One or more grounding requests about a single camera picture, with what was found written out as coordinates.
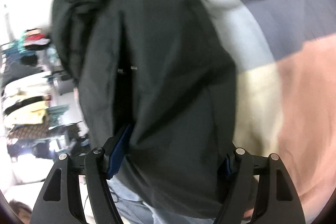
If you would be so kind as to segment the blue jeans leg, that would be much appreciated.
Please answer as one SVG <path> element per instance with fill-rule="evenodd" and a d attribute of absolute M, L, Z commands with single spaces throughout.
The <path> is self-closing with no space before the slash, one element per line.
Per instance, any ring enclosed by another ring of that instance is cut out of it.
<path fill-rule="evenodd" d="M 148 205 L 139 195 L 129 190 L 117 178 L 106 181 L 118 212 L 129 223 L 205 224 L 214 219 L 192 218 Z"/>

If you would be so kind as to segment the wardrobe shelves with clothes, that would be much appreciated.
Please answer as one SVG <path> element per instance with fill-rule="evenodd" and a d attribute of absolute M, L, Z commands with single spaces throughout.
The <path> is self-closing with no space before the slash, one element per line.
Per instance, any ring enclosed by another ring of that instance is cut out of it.
<path fill-rule="evenodd" d="M 1 46 L 1 121 L 12 161 L 31 154 L 52 159 L 89 148 L 87 128 L 71 76 L 63 69 L 50 34 L 25 30 Z"/>

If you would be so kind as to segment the black padded jacket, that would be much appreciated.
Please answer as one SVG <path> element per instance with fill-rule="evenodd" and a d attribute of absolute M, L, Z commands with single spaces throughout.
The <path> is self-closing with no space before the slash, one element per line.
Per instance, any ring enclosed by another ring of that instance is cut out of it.
<path fill-rule="evenodd" d="M 236 67 L 201 0 L 54 0 L 52 41 L 91 143 L 126 133 L 117 178 L 152 207 L 216 217 Z"/>

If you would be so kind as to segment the patchwork colourful bed cover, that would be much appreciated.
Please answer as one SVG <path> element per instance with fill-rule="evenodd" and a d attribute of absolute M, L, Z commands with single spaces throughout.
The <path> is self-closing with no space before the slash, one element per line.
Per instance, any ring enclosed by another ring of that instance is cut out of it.
<path fill-rule="evenodd" d="M 277 153 L 313 223 L 335 190 L 335 0 L 202 0 L 238 74 L 226 144 Z"/>

